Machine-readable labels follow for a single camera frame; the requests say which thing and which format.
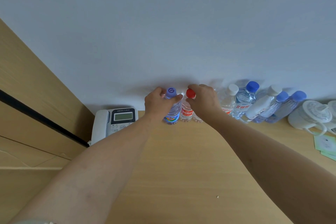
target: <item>white bottle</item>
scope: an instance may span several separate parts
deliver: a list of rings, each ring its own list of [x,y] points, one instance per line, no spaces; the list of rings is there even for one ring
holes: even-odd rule
[[[225,91],[224,99],[221,101],[220,105],[222,110],[227,114],[232,112],[233,108],[236,106],[236,94],[238,90],[239,88],[237,85],[230,84]]]
[[[267,110],[275,101],[275,97],[279,95],[282,88],[277,85],[271,85],[268,88],[267,94],[262,98],[258,99],[241,117],[244,122],[250,122],[263,111]]]
[[[195,98],[196,93],[192,89],[187,89],[187,92],[183,96],[182,99],[182,108],[181,108],[181,114],[180,114],[180,120],[182,121],[190,121],[193,117],[194,111],[191,109],[190,104],[186,101],[187,98]]]

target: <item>landline phone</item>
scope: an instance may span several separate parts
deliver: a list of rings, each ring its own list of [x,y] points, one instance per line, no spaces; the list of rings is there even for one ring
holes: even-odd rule
[[[138,111],[133,107],[100,110],[93,122],[91,146],[105,137],[131,125],[138,120]]]

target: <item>white wall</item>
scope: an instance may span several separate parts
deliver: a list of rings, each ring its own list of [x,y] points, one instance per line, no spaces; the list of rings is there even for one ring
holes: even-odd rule
[[[336,0],[1,0],[0,18],[92,112],[154,87],[253,79],[336,98]]]

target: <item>green card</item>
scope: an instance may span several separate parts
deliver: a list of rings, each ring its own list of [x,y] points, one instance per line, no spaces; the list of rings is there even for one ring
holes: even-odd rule
[[[326,156],[326,157],[331,158],[331,159],[333,159],[334,161],[336,161],[336,155],[331,155],[331,154],[325,153],[325,152],[323,152],[323,151],[321,151],[321,154],[322,154],[323,156]]]
[[[326,154],[336,155],[336,138],[332,136],[314,136],[315,149]]]

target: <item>plastic bottle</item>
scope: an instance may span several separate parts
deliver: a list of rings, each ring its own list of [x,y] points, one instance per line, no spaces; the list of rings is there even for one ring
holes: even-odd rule
[[[266,120],[269,116],[275,113],[281,106],[283,102],[285,102],[289,98],[289,95],[286,91],[281,91],[279,95],[276,96],[275,103],[270,106],[266,111],[259,114],[254,118],[252,122],[261,123]]]
[[[239,88],[235,84],[230,84],[224,93],[223,100],[221,101],[220,105],[222,110],[229,114],[232,112],[233,108],[236,106],[236,94]]]
[[[198,116],[196,115],[196,113],[193,114],[192,118],[193,118],[193,120],[196,121],[196,122],[200,122],[200,123],[203,122],[203,120],[202,120],[200,117],[198,117]]]
[[[231,116],[235,119],[239,119],[255,102],[255,92],[259,89],[259,84],[250,81],[246,87],[240,88],[236,94],[236,106],[231,112]]]
[[[267,94],[258,99],[241,117],[241,120],[244,122],[250,122],[254,120],[259,114],[263,111],[267,110],[274,102],[275,97],[279,95],[282,91],[282,88],[278,85],[271,85],[268,90]]]
[[[294,92],[293,95],[291,95],[280,108],[265,121],[268,123],[275,123],[278,120],[281,120],[283,117],[289,115],[298,104],[306,98],[307,95],[303,91],[298,90]]]
[[[176,89],[171,87],[167,89],[167,93],[165,95],[166,99],[173,98],[177,95]],[[167,114],[166,117],[163,118],[163,120],[170,125],[173,125],[179,121],[180,117],[180,110],[181,110],[181,101],[178,103],[174,104],[172,108],[170,109],[170,112]]]
[[[183,96],[181,101],[181,115],[180,120],[188,122],[193,117],[194,111],[191,109],[190,104],[186,101],[187,98],[195,98],[196,93],[192,89],[187,89],[187,92]]]

